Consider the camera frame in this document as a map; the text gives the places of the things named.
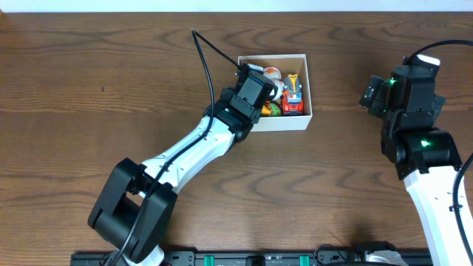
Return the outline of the orange dinosaur toy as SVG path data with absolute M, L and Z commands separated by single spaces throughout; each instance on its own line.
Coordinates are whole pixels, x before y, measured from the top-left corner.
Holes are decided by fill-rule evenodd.
M 270 117 L 270 116 L 273 116 L 273 107 L 272 107 L 269 103 L 268 103 L 268 104 L 265 104 L 265 105 L 262 107 L 261 116 L 262 116 L 262 117 Z

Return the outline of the green number ball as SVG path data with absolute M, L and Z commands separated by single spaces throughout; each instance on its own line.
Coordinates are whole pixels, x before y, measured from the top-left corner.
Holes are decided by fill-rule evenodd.
M 268 116 L 280 117 L 282 115 L 281 107 L 277 102 L 267 102 L 265 107 L 269 110 Z

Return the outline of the white pink duck toy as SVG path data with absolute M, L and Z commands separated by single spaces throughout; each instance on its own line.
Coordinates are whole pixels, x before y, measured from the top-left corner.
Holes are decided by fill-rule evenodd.
M 284 83 L 282 82 L 282 74 L 279 69 L 273 66 L 266 67 L 263 70 L 263 75 L 276 85 L 276 88 L 270 93 L 268 99 L 275 101 L 280 100 L 284 92 Z

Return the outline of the red grey toy truck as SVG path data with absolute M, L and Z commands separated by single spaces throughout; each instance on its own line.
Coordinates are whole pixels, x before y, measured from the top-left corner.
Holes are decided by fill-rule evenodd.
M 286 116 L 302 115 L 303 108 L 301 78 L 297 74 L 289 74 L 283 80 L 282 113 Z

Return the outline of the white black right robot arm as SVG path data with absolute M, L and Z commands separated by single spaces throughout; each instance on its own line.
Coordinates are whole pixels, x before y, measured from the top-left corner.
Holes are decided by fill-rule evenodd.
M 415 204 L 434 265 L 471 265 L 472 214 L 464 167 L 447 131 L 435 127 L 445 97 L 436 69 L 403 65 L 390 78 L 370 76 L 360 106 L 379 117 L 381 152 L 395 165 Z

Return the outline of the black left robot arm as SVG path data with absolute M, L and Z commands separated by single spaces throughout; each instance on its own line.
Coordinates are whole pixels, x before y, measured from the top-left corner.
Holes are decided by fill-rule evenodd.
M 198 126 L 170 149 L 142 163 L 129 158 L 113 169 L 88 218 L 89 226 L 116 247 L 105 265 L 159 265 L 177 195 L 217 157 L 242 142 L 258 123 L 276 88 L 263 68 L 243 64 L 236 86 L 222 90 Z

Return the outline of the white cardboard box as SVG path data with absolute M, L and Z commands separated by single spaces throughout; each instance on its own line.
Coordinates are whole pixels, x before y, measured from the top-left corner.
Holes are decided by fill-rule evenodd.
M 252 128 L 252 132 L 297 131 L 307 128 L 313 112 L 307 71 L 307 56 L 305 54 L 241 55 L 238 57 L 238 62 L 241 64 L 255 64 L 261 67 L 276 67 L 284 77 L 289 74 L 297 74 L 302 81 L 302 114 L 261 117 L 259 122 Z

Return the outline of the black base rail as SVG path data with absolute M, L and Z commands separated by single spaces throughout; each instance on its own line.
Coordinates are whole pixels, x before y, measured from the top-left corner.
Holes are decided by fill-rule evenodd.
M 355 259 L 355 255 L 346 250 L 339 251 L 348 259 Z M 169 266 L 198 266 L 198 265 L 327 265 L 336 262 L 345 262 L 335 250 L 322 249 L 316 255 L 308 253 L 195 253 L 193 251 L 172 251 L 164 255 L 160 265 Z M 430 265 L 432 260 L 428 251 L 399 250 L 401 258 L 407 265 Z M 70 265 L 96 266 L 105 265 L 108 253 L 76 253 L 71 255 Z

